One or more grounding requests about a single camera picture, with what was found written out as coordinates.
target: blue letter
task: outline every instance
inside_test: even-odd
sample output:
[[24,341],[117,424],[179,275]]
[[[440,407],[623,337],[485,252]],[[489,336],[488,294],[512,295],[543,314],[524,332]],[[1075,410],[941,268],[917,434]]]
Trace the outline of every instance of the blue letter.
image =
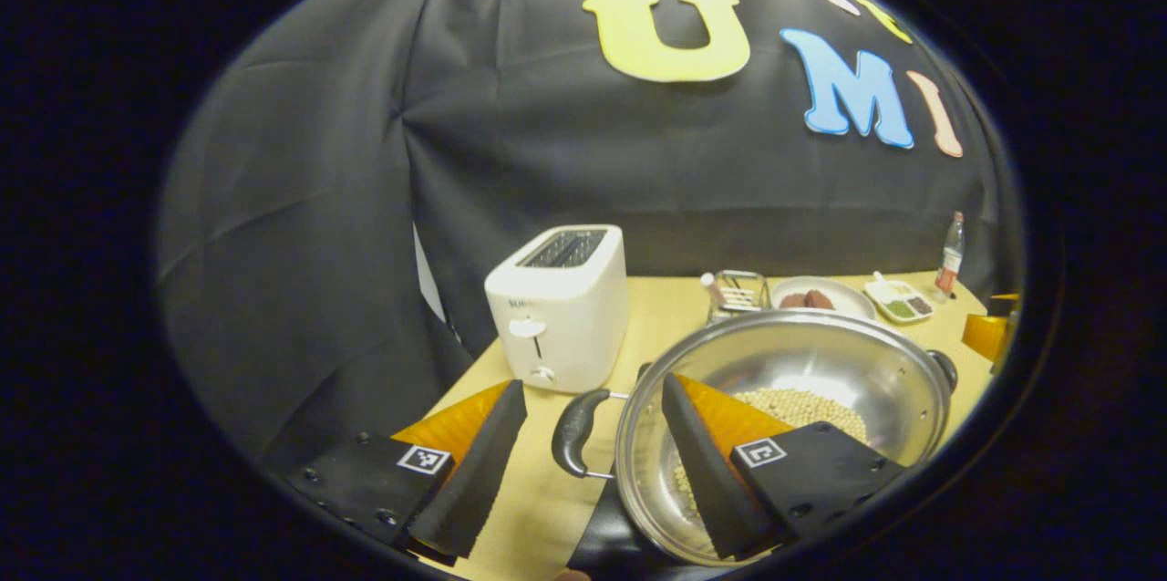
[[806,127],[815,132],[845,135],[850,127],[839,111],[843,99],[855,128],[861,135],[872,130],[872,117],[879,108],[875,135],[883,144],[896,148],[911,148],[911,132],[903,118],[900,94],[892,82],[892,66],[872,52],[859,51],[852,74],[846,61],[820,36],[802,29],[782,29],[782,37],[802,54],[810,83],[811,107],[806,111]]

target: toaster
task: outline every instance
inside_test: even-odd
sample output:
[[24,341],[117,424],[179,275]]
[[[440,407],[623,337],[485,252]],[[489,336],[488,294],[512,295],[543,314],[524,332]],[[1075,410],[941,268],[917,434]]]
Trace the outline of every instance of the toaster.
[[620,228],[548,229],[496,266],[485,290],[515,378],[580,393],[612,374],[628,328]]

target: toaster knob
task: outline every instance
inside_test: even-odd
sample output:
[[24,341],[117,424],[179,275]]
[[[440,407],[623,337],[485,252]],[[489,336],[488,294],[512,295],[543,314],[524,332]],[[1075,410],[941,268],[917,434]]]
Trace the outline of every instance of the toaster knob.
[[529,336],[540,336],[543,331],[547,330],[547,324],[541,322],[533,322],[533,320],[511,320],[510,331],[513,336],[522,336],[527,338]]

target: black pot handle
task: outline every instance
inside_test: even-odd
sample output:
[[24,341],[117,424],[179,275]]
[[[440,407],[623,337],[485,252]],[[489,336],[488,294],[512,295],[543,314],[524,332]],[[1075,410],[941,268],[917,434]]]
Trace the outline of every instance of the black pot handle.
[[595,408],[609,397],[628,398],[626,394],[616,394],[603,388],[585,391],[584,394],[572,399],[572,402],[564,407],[564,414],[559,415],[559,424],[551,435],[551,455],[567,474],[579,478],[588,476],[612,478],[610,474],[588,471],[587,464],[584,464],[584,444],[587,444],[588,436],[592,436]]
[[949,394],[951,394],[952,391],[956,391],[957,382],[956,365],[952,364],[952,358],[939,351],[932,351],[932,349],[929,349],[928,354],[936,360],[936,364],[941,365],[941,370],[949,382]]

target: plastic bottle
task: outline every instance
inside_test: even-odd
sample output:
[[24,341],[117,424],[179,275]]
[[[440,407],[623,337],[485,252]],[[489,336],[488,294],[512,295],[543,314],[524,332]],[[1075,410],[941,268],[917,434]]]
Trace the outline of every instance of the plastic bottle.
[[932,299],[938,303],[944,303],[952,290],[952,282],[956,274],[960,272],[960,260],[964,257],[964,215],[956,212],[952,216],[952,224],[949,226],[948,236],[944,238],[944,257],[941,258],[941,270],[936,272],[936,282],[932,286]]

